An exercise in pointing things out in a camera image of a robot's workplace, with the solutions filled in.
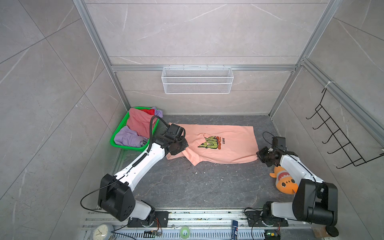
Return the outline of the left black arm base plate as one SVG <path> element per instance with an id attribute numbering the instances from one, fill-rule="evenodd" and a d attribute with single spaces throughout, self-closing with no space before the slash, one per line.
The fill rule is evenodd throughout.
<path id="1" fill-rule="evenodd" d="M 167 211 L 155 211 L 151 212 L 145 220 L 138 218 L 131 218 L 128 222 L 128 228 L 157 228 L 167 227 L 169 220 L 169 212 Z"/>

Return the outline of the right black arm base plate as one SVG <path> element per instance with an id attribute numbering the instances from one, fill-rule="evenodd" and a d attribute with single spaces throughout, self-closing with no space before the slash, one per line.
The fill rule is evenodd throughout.
<path id="1" fill-rule="evenodd" d="M 261 210 L 250 207 L 244 209 L 249 227 L 288 227 L 288 221 L 272 215 L 272 201 L 264 204 Z"/>

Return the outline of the small black circuit board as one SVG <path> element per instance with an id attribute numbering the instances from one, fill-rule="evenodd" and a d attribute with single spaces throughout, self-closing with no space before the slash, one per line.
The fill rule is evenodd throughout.
<path id="1" fill-rule="evenodd" d="M 161 237 L 162 232 L 157 230 L 157 231 L 144 231 L 143 237 L 144 238 L 156 238 L 156 237 Z"/>

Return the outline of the orange shark plush toy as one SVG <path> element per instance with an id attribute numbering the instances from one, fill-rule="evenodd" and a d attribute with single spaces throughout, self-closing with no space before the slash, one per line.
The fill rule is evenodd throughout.
<path id="1" fill-rule="evenodd" d="M 295 195 L 298 190 L 298 184 L 292 176 L 281 166 L 275 166 L 274 172 L 270 176 L 276 180 L 276 188 L 288 195 Z"/>

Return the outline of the small green circuit board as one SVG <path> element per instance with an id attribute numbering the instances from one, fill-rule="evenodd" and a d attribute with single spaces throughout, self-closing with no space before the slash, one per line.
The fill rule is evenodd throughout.
<path id="1" fill-rule="evenodd" d="M 281 235 L 275 230 L 265 230 L 265 240 L 280 240 Z"/>

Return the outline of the green tape roll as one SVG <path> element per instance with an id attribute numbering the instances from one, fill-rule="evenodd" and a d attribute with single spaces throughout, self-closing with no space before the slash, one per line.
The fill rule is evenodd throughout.
<path id="1" fill-rule="evenodd" d="M 181 227 L 181 229 L 180 229 L 180 238 L 183 239 L 183 240 L 187 240 L 187 239 L 190 238 L 190 236 L 191 236 L 190 228 L 187 227 L 187 226 Z"/>

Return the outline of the white analog clock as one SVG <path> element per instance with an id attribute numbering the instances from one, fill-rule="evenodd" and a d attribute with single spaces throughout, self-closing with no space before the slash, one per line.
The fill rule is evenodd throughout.
<path id="1" fill-rule="evenodd" d="M 92 234 L 91 239 L 92 240 L 111 240 L 113 238 L 114 226 L 112 224 L 104 223 L 99 226 L 97 226 Z"/>

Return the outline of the red t-shirt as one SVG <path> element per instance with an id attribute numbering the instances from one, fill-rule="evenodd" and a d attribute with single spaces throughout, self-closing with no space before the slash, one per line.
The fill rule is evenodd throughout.
<path id="1" fill-rule="evenodd" d="M 145 112 L 148 115 L 154 116 L 156 114 L 155 109 L 141 109 L 142 112 Z"/>

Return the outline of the peach pink printed t-shirt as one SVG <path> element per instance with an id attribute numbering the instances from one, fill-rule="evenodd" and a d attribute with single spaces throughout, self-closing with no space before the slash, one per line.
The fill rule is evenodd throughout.
<path id="1" fill-rule="evenodd" d="M 252 126 L 187 125 L 188 147 L 168 160 L 185 157 L 193 166 L 201 162 L 216 164 L 245 164 L 256 161 L 259 151 Z"/>

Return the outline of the blue spray can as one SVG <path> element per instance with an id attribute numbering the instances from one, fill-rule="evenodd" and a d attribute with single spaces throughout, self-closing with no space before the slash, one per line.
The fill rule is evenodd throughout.
<path id="1" fill-rule="evenodd" d="M 231 240 L 238 240 L 238 221 L 232 220 Z"/>

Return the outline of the dusty rose t-shirt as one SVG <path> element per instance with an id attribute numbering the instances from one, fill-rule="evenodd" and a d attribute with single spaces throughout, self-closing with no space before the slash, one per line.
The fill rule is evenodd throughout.
<path id="1" fill-rule="evenodd" d="M 129 118 L 127 127 L 137 132 L 139 136 L 150 137 L 150 120 L 152 116 L 142 112 L 140 109 L 131 108 L 129 110 Z"/>

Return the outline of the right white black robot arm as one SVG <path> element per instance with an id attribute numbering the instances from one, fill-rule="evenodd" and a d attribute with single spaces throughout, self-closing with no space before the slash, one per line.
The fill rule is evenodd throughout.
<path id="1" fill-rule="evenodd" d="M 261 213 L 265 225 L 283 220 L 334 227 L 338 221 L 338 188 L 310 171 L 296 155 L 288 151 L 284 137 L 273 137 L 271 147 L 257 152 L 259 160 L 274 170 L 276 188 L 293 195 L 291 202 L 266 202 Z"/>

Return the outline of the brown jar black lid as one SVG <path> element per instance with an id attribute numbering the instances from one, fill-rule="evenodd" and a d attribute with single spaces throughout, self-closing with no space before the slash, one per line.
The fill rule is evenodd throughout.
<path id="1" fill-rule="evenodd" d="M 339 230 L 334 226 L 321 226 L 312 228 L 314 236 L 318 239 L 335 238 L 339 236 Z"/>

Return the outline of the aluminium mounting rail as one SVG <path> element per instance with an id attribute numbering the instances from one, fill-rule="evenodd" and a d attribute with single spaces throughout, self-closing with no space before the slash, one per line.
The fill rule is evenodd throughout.
<path id="1" fill-rule="evenodd" d="M 264 240 L 265 230 L 275 230 L 281 240 L 315 240 L 312 228 L 303 222 L 288 221 L 288 227 L 249 227 L 244 209 L 160 209 L 169 212 L 167 227 L 128 228 L 129 220 L 119 222 L 110 215 L 89 213 L 81 227 L 78 240 L 91 240 L 93 230 L 104 223 L 114 226 L 111 240 L 182 240 L 180 229 L 190 228 L 187 240 L 231 240 L 232 220 L 238 221 L 238 240 Z M 161 231 L 161 237 L 144 238 L 144 231 Z"/>

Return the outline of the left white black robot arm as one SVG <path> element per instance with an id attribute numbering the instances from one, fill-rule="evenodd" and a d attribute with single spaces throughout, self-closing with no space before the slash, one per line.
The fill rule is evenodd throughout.
<path id="1" fill-rule="evenodd" d="M 130 165 L 115 175 L 101 179 L 98 205 L 119 221 L 128 218 L 141 220 L 150 226 L 156 209 L 135 199 L 133 191 L 146 173 L 167 154 L 177 155 L 188 147 L 186 130 L 176 124 L 167 125 L 158 137 L 150 137 L 150 144 Z"/>

